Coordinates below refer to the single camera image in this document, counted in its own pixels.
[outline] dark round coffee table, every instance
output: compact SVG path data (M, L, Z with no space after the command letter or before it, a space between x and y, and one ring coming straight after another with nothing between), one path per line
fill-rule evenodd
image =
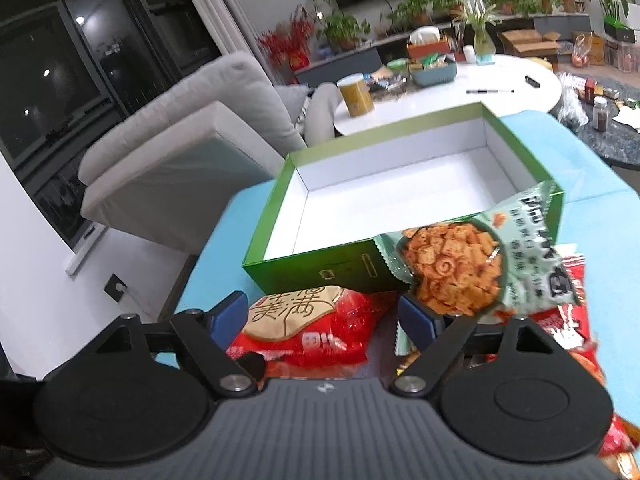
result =
M599 85L618 90L621 99L640 100L640 89L635 86L625 85L607 77L599 76L593 78ZM610 166L640 171L640 134L631 126L614 121L613 117L618 114L618 108L612 99L607 99L607 101L607 109L609 111L607 131L600 133L594 129L591 125L593 105L582 103L582 107L589 117L589 123L578 128L575 134Z

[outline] open cardboard box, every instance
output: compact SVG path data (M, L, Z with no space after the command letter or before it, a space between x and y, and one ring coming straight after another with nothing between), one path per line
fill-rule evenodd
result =
M551 179L481 103L380 126L289 155L242 266L267 294L406 288L376 235L470 216ZM561 209L556 185L552 237Z

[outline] curtain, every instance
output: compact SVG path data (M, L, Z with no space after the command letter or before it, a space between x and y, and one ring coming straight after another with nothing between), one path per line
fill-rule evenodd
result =
M192 1L222 54L230 54L238 50L247 51L260 62L272 83L282 82L281 76L273 70L255 41L257 32L238 0Z

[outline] gray sofa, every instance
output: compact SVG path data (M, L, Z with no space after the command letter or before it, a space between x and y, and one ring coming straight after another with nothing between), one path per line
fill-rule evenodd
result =
M242 52L223 56L86 152L82 216L199 254L235 193L277 176L287 153L334 138L340 99L335 85L318 87L303 140L260 64Z

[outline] red plant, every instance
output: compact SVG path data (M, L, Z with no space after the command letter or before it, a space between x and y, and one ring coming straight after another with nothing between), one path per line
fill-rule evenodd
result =
M263 32L258 36L258 44L269 56L269 60L278 66L283 59L300 50L308 52L306 42L315 30L313 21L302 6L297 6L289 23L279 25L275 30Z

